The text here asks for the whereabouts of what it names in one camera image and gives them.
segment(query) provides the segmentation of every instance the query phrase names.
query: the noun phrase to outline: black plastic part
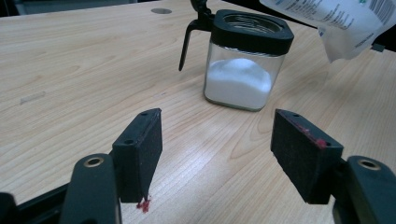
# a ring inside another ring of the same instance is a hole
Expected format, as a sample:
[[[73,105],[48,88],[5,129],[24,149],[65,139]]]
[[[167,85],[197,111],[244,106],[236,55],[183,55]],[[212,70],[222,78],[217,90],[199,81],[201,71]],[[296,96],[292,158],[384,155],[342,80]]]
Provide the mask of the black plastic part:
[[[87,156],[75,165],[59,223],[121,223],[112,158]]]
[[[148,199],[162,151],[161,109],[140,113],[114,142],[110,152],[122,203],[140,203],[143,198]]]
[[[279,56],[289,52],[294,35],[276,17],[224,9],[216,13],[210,38],[219,46]]]
[[[362,156],[347,160],[346,187],[360,223],[395,223],[396,177],[384,163]]]
[[[329,202],[343,146],[304,117],[277,109],[271,151],[307,203]]]
[[[19,223],[17,205],[11,194],[0,192],[0,223]]]
[[[18,205],[21,223],[58,223],[67,184]]]

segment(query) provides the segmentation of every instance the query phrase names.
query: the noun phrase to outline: table surface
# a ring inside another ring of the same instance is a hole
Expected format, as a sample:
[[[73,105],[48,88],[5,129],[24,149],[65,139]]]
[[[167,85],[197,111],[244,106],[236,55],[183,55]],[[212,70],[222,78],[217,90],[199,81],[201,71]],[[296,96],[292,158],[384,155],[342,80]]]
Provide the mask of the table surface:
[[[248,9],[219,0],[221,8]],[[170,14],[156,14],[167,8]],[[0,19],[0,190],[17,203],[67,183],[74,164],[111,144],[140,112],[163,111],[163,154],[143,214],[124,223],[333,223],[304,203],[270,151],[276,108],[299,113],[344,147],[396,172],[396,54],[367,49],[329,64],[317,31],[295,39],[267,106],[248,112],[203,96],[209,33],[190,1]]]

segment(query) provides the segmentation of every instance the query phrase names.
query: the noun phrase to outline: desk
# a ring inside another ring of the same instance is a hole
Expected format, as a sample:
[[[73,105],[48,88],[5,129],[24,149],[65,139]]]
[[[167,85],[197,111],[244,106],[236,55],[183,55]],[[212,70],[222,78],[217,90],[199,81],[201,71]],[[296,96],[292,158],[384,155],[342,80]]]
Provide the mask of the desk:
[[[191,34],[177,71],[195,18],[190,1],[172,0],[0,19],[0,190],[23,203],[61,186],[76,161],[108,153],[154,107],[163,154],[150,209],[123,204],[124,223],[332,223],[332,205],[305,204],[270,151],[276,108],[319,126],[345,146],[344,159],[396,172],[395,53],[329,64],[317,31],[290,22],[295,39],[269,102],[247,112],[203,96],[209,33]]]

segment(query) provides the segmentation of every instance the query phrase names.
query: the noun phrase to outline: light wood surface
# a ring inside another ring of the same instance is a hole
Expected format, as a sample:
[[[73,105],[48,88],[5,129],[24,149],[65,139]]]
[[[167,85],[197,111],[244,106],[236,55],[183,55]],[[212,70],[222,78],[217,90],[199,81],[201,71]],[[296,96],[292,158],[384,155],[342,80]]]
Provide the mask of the light wood surface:
[[[187,0],[1,18],[0,190],[23,203],[61,186],[79,159],[108,153],[154,107],[163,154],[152,201],[146,214],[123,204],[124,223],[333,223],[332,202],[305,204],[270,151],[276,108],[319,126],[344,145],[344,159],[396,171],[396,53],[367,49],[329,64],[317,31],[290,22],[295,39],[269,102],[247,112],[203,96],[209,33],[191,34],[178,72],[195,18]]]

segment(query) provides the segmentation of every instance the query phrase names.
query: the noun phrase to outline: barcode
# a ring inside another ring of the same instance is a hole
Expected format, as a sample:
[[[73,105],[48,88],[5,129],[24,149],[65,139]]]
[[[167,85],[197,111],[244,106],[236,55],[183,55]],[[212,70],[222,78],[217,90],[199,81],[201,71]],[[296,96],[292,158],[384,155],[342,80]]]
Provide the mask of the barcode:
[[[396,6],[391,0],[372,0],[370,9],[382,21],[383,24],[387,23],[392,16]]]

